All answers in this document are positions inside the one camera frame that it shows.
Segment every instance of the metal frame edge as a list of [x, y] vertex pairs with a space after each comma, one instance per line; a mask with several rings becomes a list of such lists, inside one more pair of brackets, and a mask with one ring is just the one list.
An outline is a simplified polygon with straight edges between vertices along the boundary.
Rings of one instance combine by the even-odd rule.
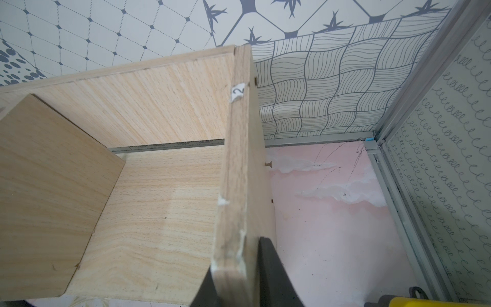
[[404, 195], [407, 191], [404, 191], [404, 185], [394, 173], [395, 165], [391, 163], [385, 147], [382, 145], [380, 148], [376, 141], [365, 141], [364, 145], [418, 285], [428, 290], [431, 299], [458, 302], [457, 294], [415, 208], [408, 210], [408, 195]]
[[350, 132], [339, 134], [327, 134], [322, 136], [312, 137], [298, 137], [298, 138], [284, 138], [284, 139], [270, 139], [264, 140], [266, 147], [279, 147], [279, 146], [296, 146], [307, 144], [322, 144], [322, 143], [336, 143], [336, 142], [350, 142], [357, 140], [365, 140], [366, 138], [373, 138], [373, 132]]
[[[456, 3], [437, 33], [437, 37], [431, 42], [423, 58], [409, 75], [409, 79], [403, 85], [392, 106], [376, 126], [375, 139], [378, 144], [389, 140], [395, 131], [399, 129], [490, 13], [491, 2], [489, 0], [459, 0]], [[434, 67], [430, 75], [423, 71], [426, 66]], [[421, 90], [408, 92], [421, 79], [426, 80], [424, 83], [426, 85]]]

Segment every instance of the wooden shelf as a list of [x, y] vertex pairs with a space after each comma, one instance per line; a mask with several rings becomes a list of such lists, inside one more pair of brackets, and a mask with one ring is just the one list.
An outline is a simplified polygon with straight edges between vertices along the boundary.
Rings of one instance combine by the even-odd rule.
[[67, 294], [189, 305], [210, 265], [223, 146], [126, 153]]

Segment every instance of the white glue residue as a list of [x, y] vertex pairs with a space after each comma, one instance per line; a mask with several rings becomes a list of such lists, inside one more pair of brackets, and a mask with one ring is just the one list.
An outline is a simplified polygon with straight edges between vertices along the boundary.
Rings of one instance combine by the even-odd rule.
[[225, 206], [228, 204], [230, 204], [230, 201], [224, 199], [220, 194], [218, 194], [218, 206]]
[[304, 197], [332, 197], [346, 204], [355, 204], [366, 200], [376, 207], [387, 205], [372, 166], [367, 166], [360, 179], [350, 179], [348, 183], [328, 183], [298, 193]]
[[320, 170], [336, 166], [336, 163], [320, 163], [312, 162], [303, 159], [295, 159], [290, 156], [275, 156], [268, 154], [266, 161], [272, 161], [273, 165], [269, 170], [278, 170], [283, 174], [289, 173], [293, 170], [310, 171]]
[[241, 240], [239, 241], [239, 250], [237, 251], [237, 263], [239, 264], [238, 271], [242, 276], [247, 277], [246, 263], [244, 262], [244, 245], [246, 244], [246, 231], [240, 230]]

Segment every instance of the patterned wallpaper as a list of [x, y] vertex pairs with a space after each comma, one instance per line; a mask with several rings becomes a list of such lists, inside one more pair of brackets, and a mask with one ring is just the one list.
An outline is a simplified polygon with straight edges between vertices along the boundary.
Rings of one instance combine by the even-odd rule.
[[454, 2], [0, 0], [0, 85], [249, 43], [265, 138], [371, 131]]
[[462, 302], [491, 304], [491, 16], [387, 143]]

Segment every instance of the wooden box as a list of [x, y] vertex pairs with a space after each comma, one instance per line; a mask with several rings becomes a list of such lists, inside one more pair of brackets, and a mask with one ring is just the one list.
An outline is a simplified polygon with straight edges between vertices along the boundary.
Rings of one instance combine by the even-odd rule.
[[211, 267], [253, 305], [275, 223], [250, 46], [3, 87], [0, 138], [0, 300], [188, 305]]

